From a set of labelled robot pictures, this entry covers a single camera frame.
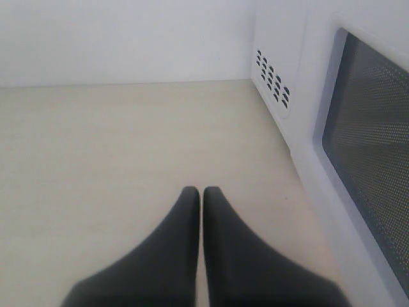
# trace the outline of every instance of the white plastic panel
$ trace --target white plastic panel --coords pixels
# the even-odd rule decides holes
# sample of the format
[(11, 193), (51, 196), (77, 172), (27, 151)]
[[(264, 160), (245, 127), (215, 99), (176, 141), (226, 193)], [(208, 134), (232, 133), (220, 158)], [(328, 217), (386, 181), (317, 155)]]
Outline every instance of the white plastic panel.
[[(321, 139), (348, 32), (409, 71), (407, 12), (409, 2), (400, 0), (258, 3), (254, 48), (282, 57), (280, 73), (291, 85), (285, 119), (271, 106), (253, 70), (252, 78), (289, 145), (336, 256), (344, 291), (356, 307), (402, 307), (409, 306), (409, 300), (323, 151)], [(277, 27), (276, 19), (281, 25), (278, 33), (270, 31)], [(302, 31), (295, 31), (300, 24)], [(296, 42), (288, 42), (282, 51), (275, 42), (283, 37)]]

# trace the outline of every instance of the perforated mesh screen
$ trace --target perforated mesh screen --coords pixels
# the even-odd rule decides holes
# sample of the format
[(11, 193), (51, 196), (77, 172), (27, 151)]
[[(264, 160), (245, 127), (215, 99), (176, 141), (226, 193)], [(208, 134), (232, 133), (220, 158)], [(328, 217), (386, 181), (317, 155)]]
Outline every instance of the perforated mesh screen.
[(323, 147), (409, 296), (409, 74), (351, 34)]

